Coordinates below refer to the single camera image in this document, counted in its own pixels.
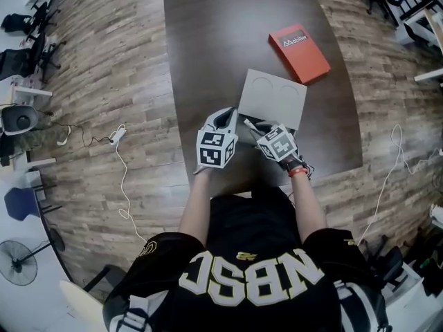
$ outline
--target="fan stand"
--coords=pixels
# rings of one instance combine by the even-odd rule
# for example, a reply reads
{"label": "fan stand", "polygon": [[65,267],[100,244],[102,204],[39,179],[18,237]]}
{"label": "fan stand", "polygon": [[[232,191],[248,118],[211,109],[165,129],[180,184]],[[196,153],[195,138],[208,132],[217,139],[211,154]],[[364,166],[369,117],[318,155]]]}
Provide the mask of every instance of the fan stand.
{"label": "fan stand", "polygon": [[22,259],[13,259],[12,260],[12,267],[17,273],[21,273],[21,265],[25,260],[30,259],[31,257],[34,257],[38,252],[41,252],[42,250],[48,248],[49,246],[54,245],[55,248],[57,248],[58,251],[63,252],[64,242],[62,237],[59,235],[56,229],[50,229],[49,230],[49,243],[47,243],[45,246],[39,248],[38,250],[35,250],[34,252],[30,253],[29,255],[23,257]]}

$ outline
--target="speaker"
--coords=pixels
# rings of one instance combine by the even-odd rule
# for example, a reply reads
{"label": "speaker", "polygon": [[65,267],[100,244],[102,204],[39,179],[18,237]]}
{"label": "speaker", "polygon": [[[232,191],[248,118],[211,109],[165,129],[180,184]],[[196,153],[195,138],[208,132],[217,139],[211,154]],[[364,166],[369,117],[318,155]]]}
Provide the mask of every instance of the speaker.
{"label": "speaker", "polygon": [[1,110],[1,126],[7,136],[26,133],[35,127],[39,121],[39,115],[32,106],[11,106]]}

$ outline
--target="red wristband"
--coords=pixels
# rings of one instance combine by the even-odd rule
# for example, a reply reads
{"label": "red wristband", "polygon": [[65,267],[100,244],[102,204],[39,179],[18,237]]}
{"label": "red wristband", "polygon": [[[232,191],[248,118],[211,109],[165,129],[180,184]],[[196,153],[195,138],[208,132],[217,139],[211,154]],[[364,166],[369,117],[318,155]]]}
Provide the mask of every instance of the red wristband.
{"label": "red wristband", "polygon": [[297,167],[297,168],[292,169],[291,171],[289,171],[288,172],[288,176],[292,177],[292,176],[294,176],[296,174],[301,174],[301,173],[307,174],[307,169],[305,169],[304,167]]}

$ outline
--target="black jersey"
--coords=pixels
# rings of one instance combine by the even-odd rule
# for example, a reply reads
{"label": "black jersey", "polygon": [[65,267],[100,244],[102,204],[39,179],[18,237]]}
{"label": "black jersey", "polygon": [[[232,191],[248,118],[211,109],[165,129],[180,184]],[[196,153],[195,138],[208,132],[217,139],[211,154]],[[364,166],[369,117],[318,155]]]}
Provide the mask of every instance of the black jersey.
{"label": "black jersey", "polygon": [[222,204],[211,210],[206,247],[177,232],[147,242],[105,303],[107,323],[130,295],[163,292],[153,331],[342,331],[334,282],[377,290],[350,232],[319,230],[301,244],[292,207],[293,217],[257,201]]}

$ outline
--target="sleeve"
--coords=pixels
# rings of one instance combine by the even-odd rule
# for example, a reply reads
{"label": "sleeve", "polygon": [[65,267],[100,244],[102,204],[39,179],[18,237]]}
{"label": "sleeve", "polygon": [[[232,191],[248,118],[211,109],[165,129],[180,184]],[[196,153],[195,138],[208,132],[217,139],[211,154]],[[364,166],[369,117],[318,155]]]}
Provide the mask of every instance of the sleeve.
{"label": "sleeve", "polygon": [[391,331],[381,282],[371,271],[350,231],[330,228],[315,231],[302,248],[333,279],[344,332]]}
{"label": "sleeve", "polygon": [[109,294],[103,307],[107,327],[114,316],[127,310],[131,295],[149,297],[170,290],[189,261],[202,250],[202,243],[188,234],[164,232],[152,237]]}

